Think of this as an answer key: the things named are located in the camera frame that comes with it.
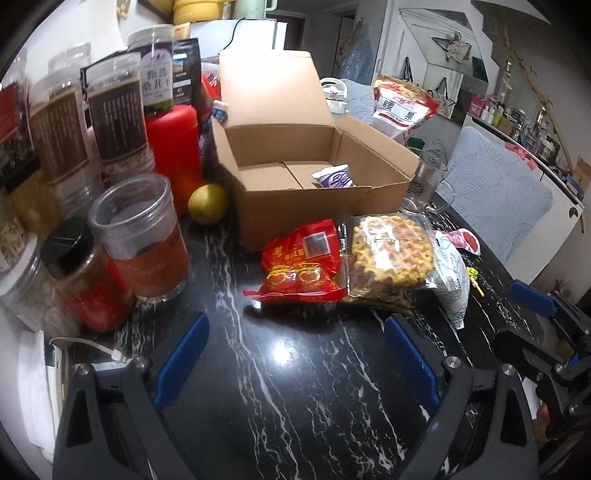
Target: waffle cookie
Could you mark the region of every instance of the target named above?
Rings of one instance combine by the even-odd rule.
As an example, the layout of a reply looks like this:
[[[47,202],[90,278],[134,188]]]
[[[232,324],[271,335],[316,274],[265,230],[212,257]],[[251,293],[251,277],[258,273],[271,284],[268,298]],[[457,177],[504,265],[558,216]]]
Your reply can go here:
[[[351,286],[372,292],[420,287],[434,270],[427,232],[400,215],[365,217],[353,229]]]

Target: glass mug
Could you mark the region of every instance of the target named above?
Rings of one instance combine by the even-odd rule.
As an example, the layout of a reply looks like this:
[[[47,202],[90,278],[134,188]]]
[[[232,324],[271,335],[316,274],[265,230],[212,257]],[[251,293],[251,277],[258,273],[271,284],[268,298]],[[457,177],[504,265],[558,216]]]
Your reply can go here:
[[[433,213],[444,211],[456,198],[453,187],[445,181],[448,174],[447,167],[439,161],[435,152],[416,148],[409,148],[409,150],[418,155],[420,162],[408,187],[408,192],[402,200],[401,208],[411,213],[423,213],[425,210]],[[451,190],[452,199],[442,207],[431,207],[429,203],[441,184]]]

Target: glass cup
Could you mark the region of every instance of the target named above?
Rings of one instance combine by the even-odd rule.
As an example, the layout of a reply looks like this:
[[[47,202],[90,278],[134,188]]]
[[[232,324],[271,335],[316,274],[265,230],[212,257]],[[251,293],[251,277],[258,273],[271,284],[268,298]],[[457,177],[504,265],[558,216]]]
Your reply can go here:
[[[408,192],[402,200],[401,208],[411,213],[423,213],[425,210],[433,213],[444,211],[456,197],[453,187],[445,181],[448,174],[447,167],[439,161],[435,152],[422,151],[416,148],[410,148],[409,150],[418,155],[420,162],[408,187]],[[452,199],[446,202],[445,205],[434,208],[429,203],[441,184],[451,191]]]
[[[141,300],[170,300],[188,285],[189,254],[166,177],[147,173],[114,185],[94,202],[89,223]]]

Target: white cable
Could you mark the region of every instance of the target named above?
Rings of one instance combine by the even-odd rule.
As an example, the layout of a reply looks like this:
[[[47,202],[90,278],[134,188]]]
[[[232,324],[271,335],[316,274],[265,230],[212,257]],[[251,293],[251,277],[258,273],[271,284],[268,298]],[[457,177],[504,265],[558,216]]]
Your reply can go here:
[[[85,338],[55,337],[55,338],[52,338],[51,340],[49,340],[49,344],[55,345],[55,340],[64,341],[64,342],[68,342],[68,343],[83,343],[85,345],[92,346],[92,347],[100,350],[101,352],[104,352],[107,355],[110,355],[111,359],[113,359],[115,362],[125,362],[127,360],[126,357],[123,355],[123,353],[121,353],[120,351],[115,350],[115,349],[111,350],[111,349],[105,347],[104,345],[93,342],[92,340],[87,340]]]

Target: cardboard box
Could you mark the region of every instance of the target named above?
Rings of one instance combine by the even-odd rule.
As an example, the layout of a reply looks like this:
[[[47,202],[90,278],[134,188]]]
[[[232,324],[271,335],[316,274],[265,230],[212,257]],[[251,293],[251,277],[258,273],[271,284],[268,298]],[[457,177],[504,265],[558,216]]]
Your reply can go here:
[[[213,135],[248,250],[305,223],[398,210],[418,157],[351,117],[335,127],[308,52],[225,50],[220,82],[228,123],[214,121]],[[312,183],[313,172],[345,163],[357,187]]]
[[[574,169],[573,180],[579,184],[583,192],[586,192],[591,183],[591,166],[581,157],[577,162],[577,168]]]

